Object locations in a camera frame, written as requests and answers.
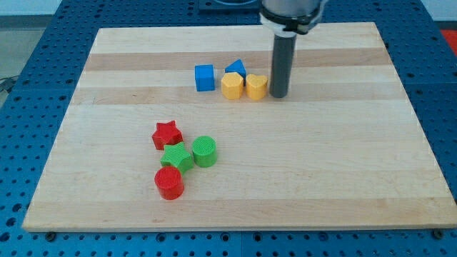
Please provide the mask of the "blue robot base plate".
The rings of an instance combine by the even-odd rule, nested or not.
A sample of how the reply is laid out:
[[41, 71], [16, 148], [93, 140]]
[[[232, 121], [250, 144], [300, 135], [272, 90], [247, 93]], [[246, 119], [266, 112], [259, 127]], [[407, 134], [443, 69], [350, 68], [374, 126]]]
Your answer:
[[259, 0], [198, 0], [197, 5], [201, 13], [258, 11]]

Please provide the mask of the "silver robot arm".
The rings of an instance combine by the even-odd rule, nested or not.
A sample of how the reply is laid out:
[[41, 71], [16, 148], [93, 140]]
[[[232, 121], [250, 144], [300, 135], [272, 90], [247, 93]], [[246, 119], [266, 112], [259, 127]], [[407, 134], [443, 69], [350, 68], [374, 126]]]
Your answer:
[[327, 0], [261, 0], [261, 23], [274, 33], [269, 92], [288, 94], [296, 37], [306, 35], [323, 16]]

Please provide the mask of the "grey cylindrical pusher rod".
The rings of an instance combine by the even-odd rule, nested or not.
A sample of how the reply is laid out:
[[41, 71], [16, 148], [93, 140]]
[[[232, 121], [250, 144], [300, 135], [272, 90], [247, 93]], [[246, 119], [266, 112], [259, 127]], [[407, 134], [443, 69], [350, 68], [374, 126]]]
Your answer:
[[296, 36], [274, 36], [269, 92], [274, 98], [288, 94]]

